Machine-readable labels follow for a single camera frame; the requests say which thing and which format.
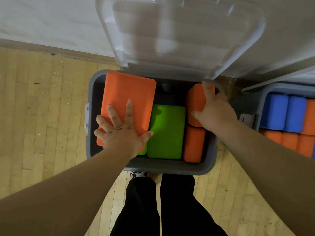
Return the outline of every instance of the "sneaker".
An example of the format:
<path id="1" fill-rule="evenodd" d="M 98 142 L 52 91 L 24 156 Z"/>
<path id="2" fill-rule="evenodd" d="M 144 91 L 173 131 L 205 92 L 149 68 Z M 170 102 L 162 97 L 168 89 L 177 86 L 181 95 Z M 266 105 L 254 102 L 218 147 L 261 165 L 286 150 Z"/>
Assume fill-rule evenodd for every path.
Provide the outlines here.
<path id="1" fill-rule="evenodd" d="M 130 172 L 130 178 L 133 179 L 135 177 L 147 177 L 147 172 L 140 172 L 140 171 L 131 171 Z"/>

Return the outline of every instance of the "baseboard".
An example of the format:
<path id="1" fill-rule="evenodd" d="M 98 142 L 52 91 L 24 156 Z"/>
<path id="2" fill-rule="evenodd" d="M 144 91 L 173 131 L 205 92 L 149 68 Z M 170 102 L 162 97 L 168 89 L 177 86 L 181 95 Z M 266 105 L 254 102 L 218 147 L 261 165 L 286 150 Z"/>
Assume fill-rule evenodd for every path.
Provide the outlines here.
<path id="1" fill-rule="evenodd" d="M 67 50 L 57 47 L 51 46 L 42 46 L 38 44 L 25 43 L 20 41 L 14 41 L 9 39 L 0 39 L 0 46 L 11 48 L 11 49 L 21 49 L 21 50 L 30 50 L 37 52 L 44 52 L 50 54 L 62 55 L 65 57 L 73 58 L 73 59 L 83 59 L 89 61 L 96 61 L 107 64 L 117 64 L 117 61 L 114 57 L 108 57 L 103 55 L 90 54 L 80 51 Z"/>

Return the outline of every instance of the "person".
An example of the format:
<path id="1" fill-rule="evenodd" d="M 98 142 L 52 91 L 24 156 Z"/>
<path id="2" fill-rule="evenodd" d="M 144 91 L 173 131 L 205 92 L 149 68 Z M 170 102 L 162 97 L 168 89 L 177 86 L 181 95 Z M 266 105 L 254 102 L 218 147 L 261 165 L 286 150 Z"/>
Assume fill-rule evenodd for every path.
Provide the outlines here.
<path id="1" fill-rule="evenodd" d="M 239 122 L 224 94 L 214 95 L 205 82 L 203 88 L 206 106 L 191 114 L 222 139 L 265 200 L 297 236 L 315 235 L 315 161 Z M 99 115 L 96 120 L 106 133 L 95 131 L 105 149 L 75 167 L 2 199 L 2 235 L 85 234 L 120 172 L 153 134 L 136 134 L 130 100 L 124 123 L 112 106 L 107 109 L 113 126 Z M 162 176 L 163 235 L 226 235 L 195 200 L 193 186 L 192 176 Z M 111 235 L 123 233 L 160 234 L 155 183 L 151 178 L 133 175 L 125 206 Z"/>

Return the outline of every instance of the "white wall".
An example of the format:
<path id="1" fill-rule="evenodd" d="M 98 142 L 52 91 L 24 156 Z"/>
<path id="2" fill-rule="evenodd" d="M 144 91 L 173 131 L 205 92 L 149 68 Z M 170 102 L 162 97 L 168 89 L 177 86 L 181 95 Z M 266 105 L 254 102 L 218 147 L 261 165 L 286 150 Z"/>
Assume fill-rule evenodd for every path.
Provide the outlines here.
<path id="1" fill-rule="evenodd" d="M 114 56 L 95 0 L 0 0 L 0 38 Z"/>
<path id="2" fill-rule="evenodd" d="M 315 56 L 315 0 L 250 0 L 267 26 L 226 76 L 259 74 Z M 0 38 L 114 56 L 95 0 L 0 0 Z"/>

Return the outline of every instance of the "wooden floor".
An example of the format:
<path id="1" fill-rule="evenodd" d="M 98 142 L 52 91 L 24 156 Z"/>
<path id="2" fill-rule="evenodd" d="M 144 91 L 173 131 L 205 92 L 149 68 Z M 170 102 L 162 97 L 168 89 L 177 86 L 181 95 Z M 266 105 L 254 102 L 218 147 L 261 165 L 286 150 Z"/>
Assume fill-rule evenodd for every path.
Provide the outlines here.
<path id="1" fill-rule="evenodd" d="M 0 198 L 86 160 L 84 106 L 102 69 L 119 67 L 0 47 Z M 195 179 L 196 199 L 228 235 L 293 235 L 222 144 L 213 170 Z M 129 180 L 121 172 L 86 235 L 109 235 Z"/>

